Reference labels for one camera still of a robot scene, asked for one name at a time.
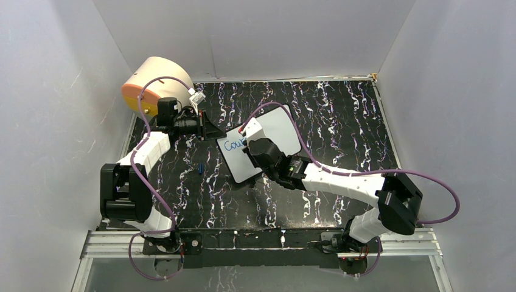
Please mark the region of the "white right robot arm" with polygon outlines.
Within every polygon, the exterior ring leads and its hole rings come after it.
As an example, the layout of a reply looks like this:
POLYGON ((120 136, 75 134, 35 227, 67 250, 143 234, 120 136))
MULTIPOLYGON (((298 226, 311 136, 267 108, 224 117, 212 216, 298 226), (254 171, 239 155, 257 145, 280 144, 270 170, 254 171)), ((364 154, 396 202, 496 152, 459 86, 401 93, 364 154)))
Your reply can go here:
POLYGON ((250 141, 243 151, 253 166, 286 189, 329 192, 368 204, 370 210, 346 224, 343 245, 351 252, 387 232, 414 234, 422 193, 404 173, 367 175, 318 166, 307 157, 285 155, 269 138, 250 141))

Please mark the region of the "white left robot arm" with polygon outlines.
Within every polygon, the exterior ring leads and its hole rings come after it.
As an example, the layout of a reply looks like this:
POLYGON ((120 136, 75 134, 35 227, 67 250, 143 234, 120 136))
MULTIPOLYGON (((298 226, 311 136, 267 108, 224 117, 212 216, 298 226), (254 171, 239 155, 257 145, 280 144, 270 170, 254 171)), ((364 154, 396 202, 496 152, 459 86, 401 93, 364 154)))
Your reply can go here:
POLYGON ((177 252, 182 244, 176 233, 171 208, 163 215, 154 206, 156 189, 148 176, 171 148, 174 139, 193 135, 200 141, 225 138, 204 111, 191 105, 182 106, 174 97, 157 103, 157 114, 149 124, 150 132, 125 157, 116 163, 104 164, 100 170, 100 213, 103 218, 121 221, 140 230, 141 237, 167 253, 177 252))

